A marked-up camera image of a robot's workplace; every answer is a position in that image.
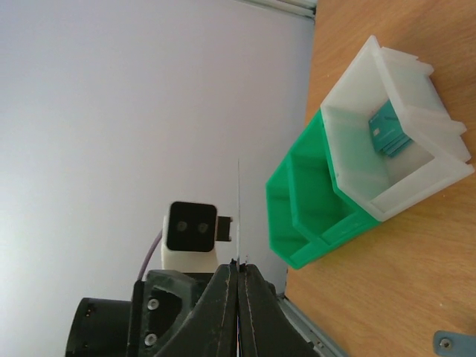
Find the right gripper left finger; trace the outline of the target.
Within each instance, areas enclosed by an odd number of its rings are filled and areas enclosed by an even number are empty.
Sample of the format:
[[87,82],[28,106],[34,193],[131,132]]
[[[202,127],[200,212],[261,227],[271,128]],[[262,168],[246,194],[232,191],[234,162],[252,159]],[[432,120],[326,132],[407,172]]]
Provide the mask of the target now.
[[237,354],[236,263],[222,264],[178,332],[157,356],[199,357]]

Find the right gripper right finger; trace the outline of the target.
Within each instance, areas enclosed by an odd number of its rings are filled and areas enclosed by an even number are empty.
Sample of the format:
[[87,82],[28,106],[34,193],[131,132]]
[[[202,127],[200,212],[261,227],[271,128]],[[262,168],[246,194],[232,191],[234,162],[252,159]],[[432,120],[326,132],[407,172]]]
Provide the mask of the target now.
[[277,296],[253,264],[238,270],[238,326],[241,356],[316,356],[314,347],[290,324]]

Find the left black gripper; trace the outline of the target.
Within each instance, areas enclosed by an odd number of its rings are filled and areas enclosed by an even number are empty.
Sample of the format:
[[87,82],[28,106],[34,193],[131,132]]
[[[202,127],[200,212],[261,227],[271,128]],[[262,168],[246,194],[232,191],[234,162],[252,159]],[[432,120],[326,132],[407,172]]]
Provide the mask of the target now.
[[67,356],[154,356],[181,328],[208,284],[207,273],[150,270],[130,300],[83,298]]

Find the teal VIP credit card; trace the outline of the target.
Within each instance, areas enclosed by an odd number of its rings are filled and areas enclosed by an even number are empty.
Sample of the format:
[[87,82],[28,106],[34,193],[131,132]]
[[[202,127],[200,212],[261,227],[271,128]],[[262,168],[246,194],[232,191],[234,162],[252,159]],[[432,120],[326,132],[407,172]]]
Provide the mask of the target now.
[[240,265],[240,253],[241,253],[240,222],[241,222],[240,163],[238,158],[237,160],[237,238],[236,238],[238,267]]

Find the teal leather card holder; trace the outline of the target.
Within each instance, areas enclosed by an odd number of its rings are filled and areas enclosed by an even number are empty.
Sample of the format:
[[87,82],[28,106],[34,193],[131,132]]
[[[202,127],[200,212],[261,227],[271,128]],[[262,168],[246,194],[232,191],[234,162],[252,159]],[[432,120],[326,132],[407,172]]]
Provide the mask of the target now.
[[476,337],[457,332],[439,330],[433,337],[434,353],[445,357],[475,357]]

